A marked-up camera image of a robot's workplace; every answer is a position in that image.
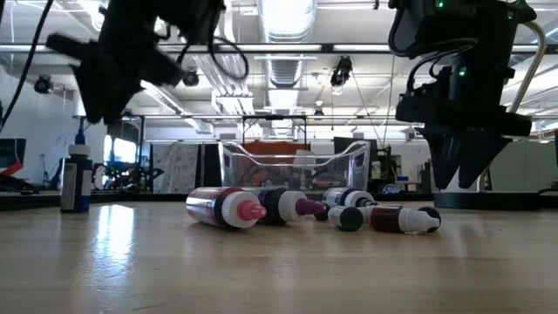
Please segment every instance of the window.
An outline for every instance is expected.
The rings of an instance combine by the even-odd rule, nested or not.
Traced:
[[[114,140],[114,160],[124,162],[136,161],[136,144],[131,141]]]
[[[111,148],[112,148],[112,137],[111,135],[106,135],[105,136],[105,148],[104,149],[104,156],[103,157],[104,161],[110,161],[111,160]]]

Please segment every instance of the black bottle cap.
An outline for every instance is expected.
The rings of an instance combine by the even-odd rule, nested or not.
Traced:
[[[341,222],[339,228],[342,231],[357,231],[364,224],[364,216],[357,208],[346,208],[343,213],[341,213],[339,221]]]
[[[439,229],[439,226],[442,225],[442,216],[439,214],[438,210],[431,208],[431,207],[423,207],[423,208],[419,208],[418,211],[424,211],[426,212],[430,217],[432,218],[437,218],[439,220],[439,225],[438,227],[434,227],[434,228],[430,228],[428,229],[428,231],[426,231],[427,233],[432,233],[435,232],[436,230]]]

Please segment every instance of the purple bottle cap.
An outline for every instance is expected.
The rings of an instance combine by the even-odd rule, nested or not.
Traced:
[[[296,213],[299,215],[313,215],[323,213],[327,207],[319,201],[299,199],[296,201]]]

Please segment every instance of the clear plastic bin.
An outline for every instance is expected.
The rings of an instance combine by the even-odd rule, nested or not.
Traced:
[[[366,190],[370,143],[357,141],[336,155],[256,155],[234,142],[219,149],[223,187],[285,187],[324,192],[329,188]]]

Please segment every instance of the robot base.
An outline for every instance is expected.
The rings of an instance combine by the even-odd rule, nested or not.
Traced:
[[[436,193],[436,208],[478,210],[538,210],[541,209],[539,193]]]

